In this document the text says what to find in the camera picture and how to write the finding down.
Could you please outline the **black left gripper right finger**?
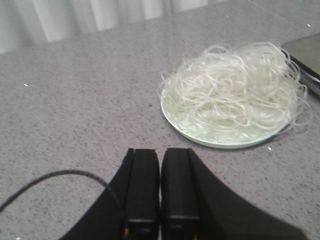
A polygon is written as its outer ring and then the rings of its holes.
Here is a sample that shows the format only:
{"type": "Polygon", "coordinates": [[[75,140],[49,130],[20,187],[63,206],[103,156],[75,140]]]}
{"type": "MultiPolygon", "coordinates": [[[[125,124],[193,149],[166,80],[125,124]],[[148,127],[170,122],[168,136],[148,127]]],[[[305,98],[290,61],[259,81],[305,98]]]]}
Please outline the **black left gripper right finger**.
{"type": "Polygon", "coordinates": [[[191,148],[166,150],[161,168],[164,240],[306,240],[301,229],[250,204],[191,148]]]}

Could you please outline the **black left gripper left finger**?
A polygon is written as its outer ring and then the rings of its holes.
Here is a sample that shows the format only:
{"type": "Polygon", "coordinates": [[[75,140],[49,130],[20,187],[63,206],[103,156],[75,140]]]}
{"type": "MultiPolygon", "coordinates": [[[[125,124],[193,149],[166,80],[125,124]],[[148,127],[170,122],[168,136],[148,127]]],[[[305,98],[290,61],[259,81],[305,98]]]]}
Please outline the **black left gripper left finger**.
{"type": "Polygon", "coordinates": [[[156,240],[160,168],[154,149],[128,149],[121,166],[63,240],[156,240]]]}

